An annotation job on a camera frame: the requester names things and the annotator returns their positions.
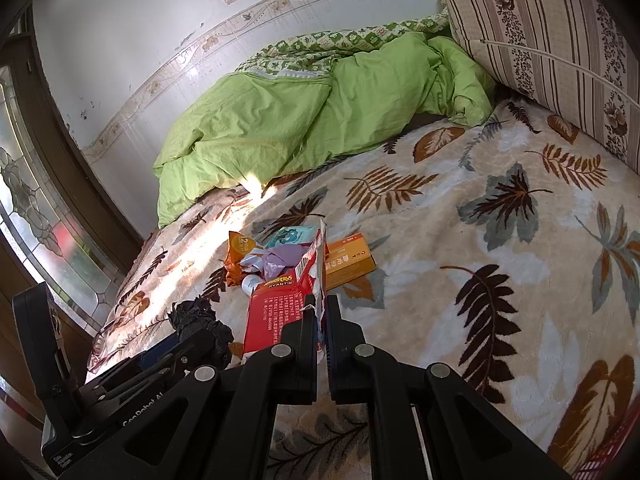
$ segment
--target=decorative tile border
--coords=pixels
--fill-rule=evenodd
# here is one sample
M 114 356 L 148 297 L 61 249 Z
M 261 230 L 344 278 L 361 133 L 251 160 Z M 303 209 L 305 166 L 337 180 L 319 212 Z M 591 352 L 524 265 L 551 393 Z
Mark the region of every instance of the decorative tile border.
M 82 150 L 86 160 L 90 164 L 99 160 L 131 121 L 162 92 L 174 85 L 186 72 L 205 58 L 212 56 L 220 48 L 250 30 L 319 1 L 321 0 L 263 0 L 208 30 L 162 65 L 136 90 L 97 139 Z

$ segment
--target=red object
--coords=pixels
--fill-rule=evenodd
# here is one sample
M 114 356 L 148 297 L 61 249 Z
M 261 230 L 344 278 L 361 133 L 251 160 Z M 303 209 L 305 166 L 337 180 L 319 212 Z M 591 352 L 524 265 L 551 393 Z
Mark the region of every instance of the red object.
M 248 354 L 276 344 L 282 327 L 302 318 L 300 309 L 304 301 L 293 270 L 261 283 L 249 300 L 243 352 Z
M 573 475 L 574 480 L 596 480 L 600 478 L 607 465 L 616 457 L 620 448 L 627 440 L 634 426 L 640 418 L 640 396 L 626 412 L 625 419 L 620 423 L 617 430 L 611 433 L 602 444 L 600 444 L 593 454 L 580 466 L 580 469 Z
M 318 272 L 322 275 L 324 270 L 323 259 L 320 260 L 319 271 L 316 266 L 318 249 L 324 254 L 324 228 L 318 230 L 316 240 L 295 269 L 270 282 L 261 283 L 254 290 L 249 300 L 249 317 L 244 334 L 245 355 L 276 344 L 282 327 L 302 318 L 305 296 L 314 293 Z M 322 276 L 320 279 L 319 284 L 322 285 Z

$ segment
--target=striped pillow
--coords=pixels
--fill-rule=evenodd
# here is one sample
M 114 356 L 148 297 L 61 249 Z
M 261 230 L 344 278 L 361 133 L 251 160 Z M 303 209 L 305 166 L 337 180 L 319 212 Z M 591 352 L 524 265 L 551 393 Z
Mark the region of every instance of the striped pillow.
M 598 0 L 446 1 L 454 38 L 494 78 L 638 172 L 638 60 Z

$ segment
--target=metal screw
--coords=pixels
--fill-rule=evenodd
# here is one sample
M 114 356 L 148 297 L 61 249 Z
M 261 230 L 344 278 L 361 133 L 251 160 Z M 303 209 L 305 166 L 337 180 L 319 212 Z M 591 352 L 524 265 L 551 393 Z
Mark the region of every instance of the metal screw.
M 271 353 L 276 357 L 286 357 L 291 353 L 289 345 L 279 344 L 271 349 Z
M 431 365 L 431 368 L 429 368 L 429 370 L 431 371 L 431 374 L 434 375 L 434 377 L 438 377 L 439 379 L 448 377 L 451 373 L 451 368 L 449 368 L 444 363 L 436 363 L 434 365 Z
M 210 366 L 201 366 L 193 373 L 196 380 L 202 383 L 212 380 L 215 375 L 216 371 Z
M 370 357 L 375 351 L 376 349 L 373 348 L 373 346 L 366 343 L 362 343 L 356 346 L 356 354 L 358 354 L 360 357 Z

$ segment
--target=plastic bag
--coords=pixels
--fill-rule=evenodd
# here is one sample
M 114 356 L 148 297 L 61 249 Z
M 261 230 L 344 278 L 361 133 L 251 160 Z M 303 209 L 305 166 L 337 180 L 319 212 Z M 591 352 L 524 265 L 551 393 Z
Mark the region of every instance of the plastic bag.
M 226 284 L 228 286 L 240 285 L 242 278 L 246 274 L 240 266 L 240 261 L 244 258 L 253 248 L 260 248 L 253 238 L 244 236 L 242 233 L 235 231 L 229 231 L 229 247 L 226 250 L 225 269 L 226 269 Z
M 276 344 L 280 338 L 282 327 L 302 317 L 301 309 L 305 307 L 305 295 L 313 294 L 316 298 L 316 317 L 318 330 L 324 314 L 324 222 L 316 228 L 314 241 L 306 248 L 305 254 L 295 268 L 266 283 L 261 283 L 251 294 L 249 300 L 249 316 L 244 335 L 244 357 L 252 352 Z M 318 334 L 318 345 L 322 334 Z M 318 360 L 322 351 L 319 348 Z
M 308 244 L 279 245 L 268 249 L 262 258 L 262 276 L 270 282 L 287 267 L 295 267 L 308 251 Z
M 251 251 L 245 256 L 242 260 L 240 260 L 240 267 L 243 272 L 260 272 L 262 273 L 262 268 L 264 267 L 263 258 L 267 253 L 265 249 L 261 249 L 260 247 L 254 247 Z
M 265 249 L 280 245 L 310 244 L 316 238 L 317 227 L 292 226 L 278 229 L 267 241 Z

